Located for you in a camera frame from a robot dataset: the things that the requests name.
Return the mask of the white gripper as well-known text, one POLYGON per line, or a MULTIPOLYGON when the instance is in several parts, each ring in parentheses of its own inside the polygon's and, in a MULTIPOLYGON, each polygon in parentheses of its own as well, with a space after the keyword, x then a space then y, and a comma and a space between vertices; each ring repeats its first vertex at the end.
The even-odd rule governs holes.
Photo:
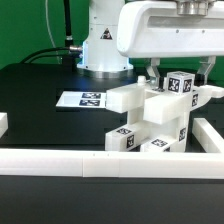
POLYGON ((179 15, 174 1, 136 1, 123 6, 117 49, 125 57, 150 58, 146 71, 159 86, 159 58, 200 57, 195 86, 207 84, 215 56, 224 55, 224 2, 215 2, 206 16, 179 15))

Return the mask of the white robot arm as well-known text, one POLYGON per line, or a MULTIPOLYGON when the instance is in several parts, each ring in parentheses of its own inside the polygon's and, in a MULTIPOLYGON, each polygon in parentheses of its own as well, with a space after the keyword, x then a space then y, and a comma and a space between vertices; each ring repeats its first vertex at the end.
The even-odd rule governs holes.
POLYGON ((78 67, 103 77, 131 69, 131 58, 145 58, 157 78, 162 58, 199 57, 200 85, 218 56, 224 56, 224 1, 90 0, 89 35, 78 67))

